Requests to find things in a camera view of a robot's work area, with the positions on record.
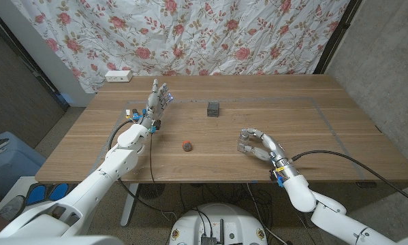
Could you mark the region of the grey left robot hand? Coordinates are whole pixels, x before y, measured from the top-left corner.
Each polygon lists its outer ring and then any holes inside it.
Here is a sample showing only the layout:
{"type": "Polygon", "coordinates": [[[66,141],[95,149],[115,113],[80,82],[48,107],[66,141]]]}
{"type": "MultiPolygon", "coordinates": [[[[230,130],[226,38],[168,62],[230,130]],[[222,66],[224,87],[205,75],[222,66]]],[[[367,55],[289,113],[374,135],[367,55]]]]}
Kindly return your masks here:
{"type": "Polygon", "coordinates": [[[163,111],[173,99],[173,96],[168,92],[167,84],[159,85],[158,80],[154,79],[152,91],[146,103],[146,113],[142,119],[142,125],[151,133],[159,130],[163,111]]]}

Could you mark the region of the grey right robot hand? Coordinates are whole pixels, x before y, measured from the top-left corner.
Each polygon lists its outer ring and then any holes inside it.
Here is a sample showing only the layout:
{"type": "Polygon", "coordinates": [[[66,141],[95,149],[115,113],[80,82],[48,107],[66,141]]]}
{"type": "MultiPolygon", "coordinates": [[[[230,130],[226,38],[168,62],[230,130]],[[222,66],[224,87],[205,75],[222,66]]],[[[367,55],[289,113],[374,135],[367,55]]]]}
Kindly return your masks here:
{"type": "Polygon", "coordinates": [[[275,167],[280,166],[281,161],[287,159],[284,149],[275,139],[263,131],[254,128],[241,130],[238,138],[237,151],[251,153],[262,161],[271,162],[275,167]],[[266,150],[251,146],[249,144],[250,137],[256,137],[261,140],[266,150]]]}

